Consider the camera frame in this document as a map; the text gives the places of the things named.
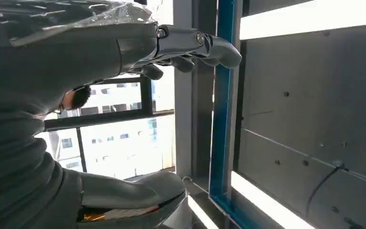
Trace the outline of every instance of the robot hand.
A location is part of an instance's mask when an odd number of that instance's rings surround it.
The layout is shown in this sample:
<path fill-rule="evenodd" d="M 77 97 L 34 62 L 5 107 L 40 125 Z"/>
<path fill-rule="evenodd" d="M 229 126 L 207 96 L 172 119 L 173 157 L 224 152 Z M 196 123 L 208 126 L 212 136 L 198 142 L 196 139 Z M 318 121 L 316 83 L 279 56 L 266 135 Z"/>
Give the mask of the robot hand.
<path fill-rule="evenodd" d="M 156 35 L 156 52 L 138 61 L 130 73 L 143 74 L 152 80 L 158 80 L 163 73 L 154 64 L 173 66 L 186 73 L 194 68 L 192 58 L 199 58 L 210 66 L 221 64 L 225 68 L 236 68 L 242 60 L 238 50 L 228 41 L 197 29 L 161 25 L 157 28 Z"/>

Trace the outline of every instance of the glass pane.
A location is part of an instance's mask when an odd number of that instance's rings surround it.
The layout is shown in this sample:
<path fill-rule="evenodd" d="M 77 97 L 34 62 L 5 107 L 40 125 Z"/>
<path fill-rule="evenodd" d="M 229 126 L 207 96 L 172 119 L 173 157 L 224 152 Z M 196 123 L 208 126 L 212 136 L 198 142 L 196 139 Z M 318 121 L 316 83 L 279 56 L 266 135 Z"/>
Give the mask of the glass pane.
<path fill-rule="evenodd" d="M 141 109 L 140 83 L 100 84 L 91 86 L 91 96 L 81 109 L 50 113 L 44 120 L 137 109 Z"/>
<path fill-rule="evenodd" d="M 174 115 L 81 128 L 89 173 L 126 179 L 174 166 Z"/>
<path fill-rule="evenodd" d="M 174 109 L 174 67 L 158 66 L 163 71 L 160 80 L 152 80 L 152 109 Z"/>
<path fill-rule="evenodd" d="M 35 137 L 45 140 L 47 143 L 46 151 L 63 168 L 82 172 L 78 137 L 75 129 L 42 132 Z"/>

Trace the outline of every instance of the gray wall panel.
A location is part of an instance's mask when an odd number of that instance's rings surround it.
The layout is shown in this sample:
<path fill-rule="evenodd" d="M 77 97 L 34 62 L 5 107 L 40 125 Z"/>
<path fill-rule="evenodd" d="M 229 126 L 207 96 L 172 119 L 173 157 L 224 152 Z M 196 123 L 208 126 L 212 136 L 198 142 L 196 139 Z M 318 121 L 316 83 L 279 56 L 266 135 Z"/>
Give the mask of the gray wall panel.
<path fill-rule="evenodd" d="M 238 171 L 301 217 L 314 188 L 333 170 L 308 159 L 249 132 L 241 133 Z"/>
<path fill-rule="evenodd" d="M 318 190 L 308 219 L 322 229 L 351 228 L 345 218 L 366 229 L 366 182 L 340 171 Z"/>
<path fill-rule="evenodd" d="M 249 40 L 246 49 L 243 127 L 366 176 L 366 26 Z"/>
<path fill-rule="evenodd" d="M 311 0 L 244 0 L 244 16 L 296 5 Z"/>

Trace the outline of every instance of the cable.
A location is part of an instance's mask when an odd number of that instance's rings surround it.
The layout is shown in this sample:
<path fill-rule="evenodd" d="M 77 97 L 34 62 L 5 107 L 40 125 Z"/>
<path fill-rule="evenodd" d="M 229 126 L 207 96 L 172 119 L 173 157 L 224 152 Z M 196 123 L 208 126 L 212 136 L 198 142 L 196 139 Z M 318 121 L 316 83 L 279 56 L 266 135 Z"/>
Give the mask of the cable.
<path fill-rule="evenodd" d="M 183 177 L 182 181 L 184 181 L 184 179 L 189 179 L 189 181 L 192 182 L 197 188 L 199 188 L 201 191 L 209 194 L 207 190 L 205 190 L 204 188 L 200 187 L 198 184 L 194 183 L 193 182 L 193 179 L 191 177 L 185 176 L 185 177 Z"/>
<path fill-rule="evenodd" d="M 339 171 L 340 167 L 336 167 L 332 170 L 332 172 L 330 172 L 317 186 L 316 188 L 313 190 L 311 196 L 308 199 L 308 202 L 306 204 L 306 210 L 305 210 L 305 216 L 306 218 L 308 218 L 308 213 L 309 213 L 309 207 L 311 205 L 312 199 L 314 198 L 315 194 L 317 193 L 318 189 L 333 175 L 335 174 L 337 171 Z"/>

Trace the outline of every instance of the wire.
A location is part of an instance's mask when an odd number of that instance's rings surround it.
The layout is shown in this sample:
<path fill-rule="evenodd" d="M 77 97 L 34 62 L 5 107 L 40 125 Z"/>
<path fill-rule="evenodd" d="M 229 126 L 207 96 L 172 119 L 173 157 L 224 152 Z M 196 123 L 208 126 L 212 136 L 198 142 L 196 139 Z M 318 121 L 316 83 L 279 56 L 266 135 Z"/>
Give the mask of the wire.
<path fill-rule="evenodd" d="M 311 196 L 308 199 L 308 203 L 306 204 L 306 210 L 305 210 L 305 216 L 306 218 L 308 218 L 308 213 L 309 213 L 309 207 L 311 205 L 312 199 L 314 198 L 315 194 L 318 192 L 318 189 L 333 175 L 335 174 L 337 171 L 339 171 L 340 167 L 336 167 L 332 170 L 332 172 L 330 172 L 328 175 L 326 175 L 326 177 L 316 186 L 316 188 L 313 190 Z"/>

